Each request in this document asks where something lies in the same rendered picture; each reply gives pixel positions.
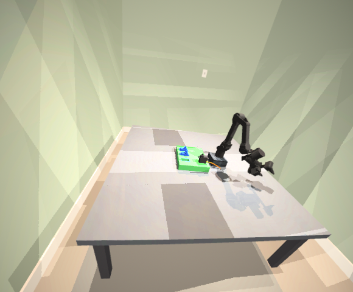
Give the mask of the dark grey micro servo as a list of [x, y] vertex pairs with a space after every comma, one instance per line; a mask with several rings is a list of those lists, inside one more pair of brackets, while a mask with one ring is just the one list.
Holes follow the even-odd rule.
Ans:
[[204, 155], [204, 153], [202, 153], [200, 156], [198, 156], [199, 158], [199, 163], [204, 163], [206, 164], [207, 163], [207, 160], [209, 159], [207, 156]]

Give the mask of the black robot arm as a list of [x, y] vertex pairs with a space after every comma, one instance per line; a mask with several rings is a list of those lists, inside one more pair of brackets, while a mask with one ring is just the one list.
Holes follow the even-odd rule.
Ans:
[[[225, 152], [232, 147], [231, 141], [240, 124], [243, 126], [243, 128], [242, 128], [242, 143], [240, 145], [239, 152], [243, 155], [250, 153], [248, 155], [242, 156], [242, 161], [245, 160], [248, 164], [252, 164], [255, 160], [263, 158], [265, 156], [265, 153], [260, 148], [256, 148], [255, 150], [252, 150], [250, 148], [250, 144], [249, 144], [250, 123], [245, 117], [245, 115], [242, 113], [234, 114], [232, 119], [232, 125], [228, 132], [228, 135], [226, 139], [219, 146], [217, 146], [217, 151], [215, 152], [215, 155], [218, 158], [224, 158]], [[253, 176], [260, 175], [261, 167], [259, 167], [258, 165], [255, 165], [254, 167], [250, 166], [250, 168], [251, 168], [251, 175]]]

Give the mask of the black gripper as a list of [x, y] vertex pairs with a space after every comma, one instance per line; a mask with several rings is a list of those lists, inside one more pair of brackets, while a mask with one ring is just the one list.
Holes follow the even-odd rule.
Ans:
[[[272, 174], [274, 175], [273, 164], [274, 164], [274, 163], [273, 163], [272, 161], [268, 161], [268, 162], [266, 162], [264, 165], [262, 165], [261, 162], [259, 162], [258, 160], [255, 160], [252, 164], [249, 165], [247, 172], [248, 172], [249, 174], [251, 174], [251, 168], [250, 168], [250, 166], [254, 167], [255, 165], [258, 165], [259, 167], [264, 168], [266, 171], [269, 171], [270, 173], [272, 173]], [[261, 174], [261, 172], [260, 172], [260, 175], [259, 175], [259, 176], [263, 177], [263, 175]]]

